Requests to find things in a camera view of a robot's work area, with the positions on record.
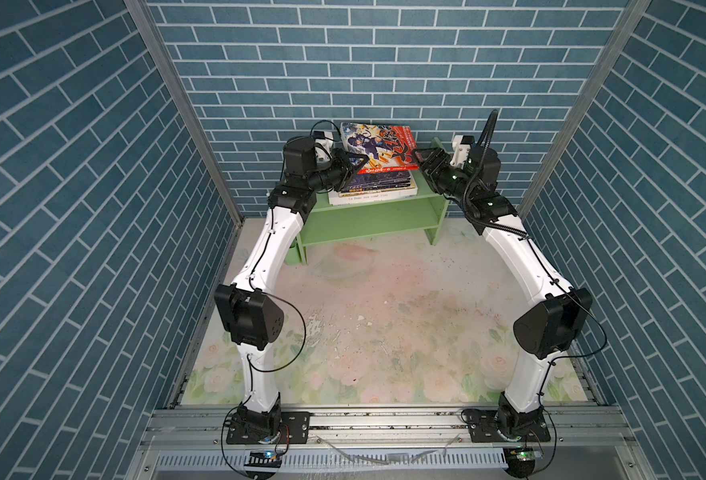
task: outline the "black cable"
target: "black cable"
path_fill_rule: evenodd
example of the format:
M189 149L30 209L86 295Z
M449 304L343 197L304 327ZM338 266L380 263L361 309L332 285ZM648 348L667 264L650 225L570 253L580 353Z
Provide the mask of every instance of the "black cable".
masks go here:
M297 355L295 355L295 358L289 360L289 363L287 363L286 365L280 366L279 368L273 369L273 370L260 370L257 367L253 366L252 360L249 358L249 356L246 356L246 361L249 362L249 367L254 369L255 371L262 372L262 373L277 372L278 370L283 370L286 367L290 366L302 354L302 349L305 348L305 341L308 339L308 326L305 324L305 318L302 316L302 313L300 312L299 308L294 306L293 303L289 302L288 300L282 299L280 296L273 295L272 293L267 293L267 292L262 292L262 293L271 297L271 298L275 298L276 300L281 300L281 302L286 303L291 308L295 309L295 312L297 312L297 314L300 315L300 320L302 320L302 345L300 345L300 350L297 351Z
M550 283L554 284L555 286L558 287L559 290L561 290L562 292L564 292L565 294L568 295L569 293L568 293L566 290L564 290L564 288L563 288L561 285L558 284L558 280L555 279L555 278L553 277L553 275L550 274L550 271L549 271L547 268L545 268L545 264L543 264L543 261L540 259L540 256L538 255L538 252L534 249L534 245L532 244L532 240L531 240L530 238L527 238L527 242L529 243L529 248L531 248L531 250L532 250L532 254L534 254L534 258L536 258L536 259L538 260L538 263L540 264L540 266L541 266L542 269L544 270L545 274L547 274L548 277L550 278ZM578 307L581 308L581 309L583 309L584 312L586 312L586 313L590 316L590 318L592 318L592 319L596 322L596 325L598 325L598 328L601 330L601 333L604 335L604 341L601 343L601 346L600 346L600 347L598 347L596 350L594 350L594 351L592 351L592 352L590 352L590 353L583 353L583 354L580 354L580 355L562 355L562 356L557 356L556 358L554 358L553 360L550 360L550 362L548 362L548 369L545 370L545 376L543 377L542 383L540 383L540 391L538 392L538 403L540 404L540 408L543 409L543 412L545 412L545 413L548 415L548 419L550 420L550 425L553 427L553 437L554 437L554 441L553 441L553 455L550 456L550 460L548 460L548 463L545 464L544 467L542 467L542 468L540 468L539 470L536 470L536 471L534 471L534 472L531 472L531 474L529 474L530 476L531 476L531 475L534 475L535 473L540 473L540 472L542 472L545 468L548 468L548 467L550 466L550 464L553 462L553 459L556 458L556 447L558 446L558 432L556 431L556 424L555 424L554 421L553 421L553 417L551 417L551 416L550 416L550 412L549 412L548 410L546 410L546 409L543 407L543 402L542 402L542 397L543 397L543 395L544 395L544 394L543 394L543 389L545 388L545 382L548 380L548 373L550 373L550 367L556 365L556 360L560 360L560 359L582 359L582 358L585 358L585 357L594 356L594 355L598 354L598 352L600 352L601 350L604 350L605 348L607 348L607 344L608 344L608 342L609 342L609 337L607 336L607 331L604 329L604 326L601 325L601 322L599 322L598 319L593 315L593 313L589 312L589 310L588 310L587 308L585 308L585 307L582 305L582 303L580 303L580 302L578 302L578 301L576 301L576 300L574 300L574 299L572 299L572 301L575 302L575 303L577 303Z
M254 384L255 384L254 372L252 372L252 364L249 363L249 391L250 392L252 392L254 390ZM251 399L252 399L252 394L250 393L249 396L239 405L246 405L247 403L249 403L249 400L251 400ZM223 427L219 431L219 450L220 450L220 452L223 453L223 460L225 460L225 464L227 466L229 466L230 469L233 470L233 472L235 472L243 477L246 477L246 478L252 478L249 475L246 475L245 471L241 472L240 470L236 470L232 465L230 465L230 462L228 462L228 458L225 457L225 445L223 445L225 443L225 439L224 439L225 423L228 422L228 417L233 412L233 410L235 410L236 408L239 408L239 406L237 405L237 406L231 408L227 413L225 413L225 418L223 419Z
M473 218L473 216L471 216L467 211L462 209L462 205L460 204L460 202L458 202L454 198L452 198L451 200L454 201L454 203L460 207L462 214L465 216L465 220L471 222L473 225L485 226L487 228L492 228L495 230L502 230L503 232L520 236L521 240L526 240L529 238L529 234L527 232L519 230L518 228L513 228L512 226L495 224L494 222L487 222L478 218Z
M460 207L462 208L463 212L467 211L467 198L468 195L470 195L471 193L471 186L475 183L475 181L481 175L481 171L483 170L483 160L487 157L489 145L492 143L492 135L494 134L495 125L497 125L497 110L492 110L492 112L489 114L489 118L487 118L487 123L483 126L481 135L478 136L478 142L476 143L476 146L481 145L481 157L478 161L479 165L476 166L476 170L468 179L467 183L465 184L465 190L462 193L462 203ZM485 190L488 190L486 188L486 185L483 185L483 182L481 182L481 186Z
M319 120L313 124L312 127L310 127L310 136L313 136L313 132L315 131L315 126L318 124L324 124L324 123L329 123L335 126L335 130L337 130L337 135L340 136L340 141L342 141L342 133L340 133L340 128L337 126L337 124L331 120Z
M260 254L259 258L255 262L254 265L252 265L252 272L249 274L249 286L252 287L252 290L254 290L254 286L252 285L252 276L255 274L255 271L257 270L257 265L260 263L260 260L262 260L262 257L265 256L265 252L268 251L268 242L270 241L270 237L273 235L273 219L274 219L274 214L273 214L273 209L270 209L270 230L268 230L268 239L265 240L265 248L262 249L262 253Z

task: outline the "green led light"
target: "green led light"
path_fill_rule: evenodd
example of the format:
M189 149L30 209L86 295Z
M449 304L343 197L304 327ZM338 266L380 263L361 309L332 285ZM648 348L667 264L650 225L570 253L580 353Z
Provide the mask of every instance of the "green led light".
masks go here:
M516 452L519 460L534 460L534 452Z

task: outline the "stack of books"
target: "stack of books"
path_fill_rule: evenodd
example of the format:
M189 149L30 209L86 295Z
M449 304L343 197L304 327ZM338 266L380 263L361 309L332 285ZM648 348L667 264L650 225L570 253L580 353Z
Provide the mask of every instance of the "stack of books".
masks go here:
M412 156L417 145L409 127L343 123L341 129L343 146L366 154L369 161L348 187L329 192L329 204L365 204L417 194L410 171L419 168Z

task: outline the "wire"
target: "wire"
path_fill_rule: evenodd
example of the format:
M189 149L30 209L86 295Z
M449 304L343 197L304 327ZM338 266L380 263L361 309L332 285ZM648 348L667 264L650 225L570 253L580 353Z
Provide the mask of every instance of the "wire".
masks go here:
M249 396L249 398L246 399L246 402L248 402L250 399L252 399L252 396L251 396L251 395ZM219 431L219 451L223 454L223 460L225 460L225 465L229 466L230 469L233 470L233 472L235 472L235 473L237 473L237 474L239 474L239 475L241 475L241 476L243 476L243 477L246 477L246 478L252 478L252 477L250 477L249 475L246 474L246 471L245 471L245 470L244 470L243 472L240 471L240 470L236 470L235 467L232 466L232 465L230 464L230 462L228 462L228 458L225 456L225 445L223 445L223 444L225 443L225 439L224 439L224 436L225 436L225 423L228 422L228 417L230 416L231 412L233 412L233 410L235 410L236 408L239 408L239 406L237 405L237 406L231 408L227 413L225 413L225 418L223 419L223 427L222 427L222 429L220 429L220 431Z
M463 212L467 212L467 198L468 195L470 195L471 193L471 186L473 185L473 183L475 183L475 181L481 175L481 171L483 170L483 160L487 157L487 152L489 151L489 145L492 142L492 135L494 134L495 125L497 125L497 110L492 110L492 112L489 114L489 117L487 118L487 123L483 126L481 135L478 136L478 142L476 143L476 146L481 145L481 157L478 161L479 165L476 166L476 170L473 171L473 175L471 175L471 177L467 180L467 183L465 184L465 190L462 193L462 204L460 205L460 208ZM483 182L481 182L480 185L485 190L488 190L488 188L486 188L486 185L483 185Z
M318 125L318 124L324 124L324 123L329 123L329 124L334 125L334 126L335 126L335 130L337 130L337 135L340 136L340 141L342 141L342 134L340 133L340 128L337 126L337 124L336 124L335 122L333 122L333 121L331 121L331 120L319 120L319 121L315 122L315 123L313 124L313 126L310 127L310 133L309 133L309 135L312 137L312 136L313 136L313 132L315 131L315 126Z
M299 308L297 308L293 303L289 302L288 300L282 299L280 296L273 295L272 293L267 293L267 292L262 292L263 294L275 298L276 300L281 300L281 302L286 303L289 305L291 308L295 309L295 312L297 312L298 315L300 315L300 320L302 320L302 345L300 345L300 350L297 351L297 355L295 355L295 358L289 360L289 363L287 363L284 366L280 366L277 369L273 370L260 370L257 367L252 365L252 360L249 358L249 356L246 356L246 360L249 362L249 366L254 369L257 372L262 372L262 373L271 373L271 372L277 372L278 370L283 370L286 367L290 366L292 363L297 360L300 355L302 354L302 350L305 348L305 341L308 339L308 326L305 324L305 318L302 316L302 313L300 312Z
M257 270L257 265L259 265L260 260L262 260L262 257L265 256L265 252L268 251L268 242L270 241L270 237L273 236L273 220L274 220L274 214L273 214L273 209L270 209L270 230L268 230L268 239L265 240L265 248L262 249L262 253L260 254L259 258L255 262L254 265L252 265L252 272L249 273L249 286L252 287L252 290L254 290L254 285L252 285L252 276L255 274L255 271Z
M529 238L528 233L526 233L523 230L519 230L518 228L513 228L512 226L495 224L493 222L487 222L484 220L480 220L478 218L473 218L473 216L471 216L467 211L462 209L462 204L460 202L458 202L454 198L451 198L451 200L454 201L454 203L460 207L460 210L462 211L463 215L465 216L465 220L471 222L473 225L485 226L487 228L492 228L495 230L502 230L503 232L520 236L521 240L526 240Z
M275 441L275 447L273 447L276 458L281 458L289 452L289 424L285 423L284 427L286 427L286 449L283 452L279 452L279 443L281 442L281 429L279 427L279 438Z
M540 447L540 455L545 456L545 452L543 451L543 444L542 442L540 442L540 437L538 436L537 432L535 432L534 430L530 430L530 432L532 432L532 435L534 435L534 437L538 440L538 446Z
M527 238L527 242L529 243L529 248L531 248L531 250L532 250L532 254L534 254L534 258L536 258L536 259L538 260L538 263L539 263L540 266L542 267L543 271L544 271L545 274L547 274L548 277L550 278L550 283L553 283L555 286L557 286L559 290L561 290L562 292L564 292L564 294L569 295L569 293L568 293L566 290L564 290L564 288L563 288L561 285L558 284L558 280L555 279L555 278L553 278L553 275L550 274L550 271L549 271L547 268L545 268L545 264L544 264L543 261L540 259L540 256L538 255L538 252L535 250L534 245L532 244L532 240L531 240L530 238ZM545 388L545 382L546 382L546 380L548 380L548 373L550 373L550 367L556 365L556 360L560 360L560 359L582 359L582 358L585 358L585 357L594 356L594 355L598 354L598 352L600 352L601 350L604 350L605 348L607 348L607 344L608 344L608 342L609 342L609 337L607 336L607 331L604 329L604 326L601 325L601 322L599 322L598 319L593 315L593 313L589 312L589 310L588 310L587 308L585 308L585 307L582 305L582 303L578 302L577 300L572 299L572 301L575 302L575 303L578 305L579 308L581 308L582 310L584 310L584 312L586 312L586 313L590 316L590 318L592 318L592 319L596 322L596 325L598 325L598 328L601 330L601 333L604 335L604 341L601 343L601 346L600 346L600 347L598 347L596 350L594 350L594 351L592 351L592 352L590 352L590 353L583 353L583 354L581 354L581 355L562 355L562 356L557 356L556 358L554 358L553 360L550 360L550 362L548 362L548 369L545 370L545 376L543 377L542 383L540 383L540 391L538 392L538 403L540 404L540 408L543 409L543 412L545 412L545 413L548 415L548 419L550 420L550 425L553 427L553 437L554 437L554 441L553 441L553 454L550 456L550 460L548 460L548 463L545 464L544 467L542 467L542 468L540 468L539 470L536 470L536 471L534 471L534 472L531 472L531 474L529 474L530 476L531 476L531 475L534 475L535 473L540 473L540 472L542 472L545 468L548 468L548 467L550 466L550 464L553 462L553 459L556 458L556 447L558 446L558 432L557 432L557 430L556 430L556 424L555 424L554 421L553 421L553 417L551 417L551 416L550 416L550 412L549 412L548 410L546 410L546 409L543 407L543 402L542 402L543 389Z

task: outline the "black mounting plate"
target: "black mounting plate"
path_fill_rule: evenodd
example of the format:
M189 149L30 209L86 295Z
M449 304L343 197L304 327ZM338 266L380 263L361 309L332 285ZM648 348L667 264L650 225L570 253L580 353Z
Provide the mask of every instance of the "black mounting plate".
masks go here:
M463 410L463 415L473 443L511 442L510 438L503 437L497 430L497 410L466 408ZM538 438L540 443L550 442L550 432L541 414L532 431L534 434L529 432L528 442L537 442Z
M228 445L263 445L249 438L244 429L243 422L239 421L238 414L233 415L228 427L226 443ZM286 443L284 425L289 427L289 445L308 443L308 428L310 427L310 412L281 412L281 443Z

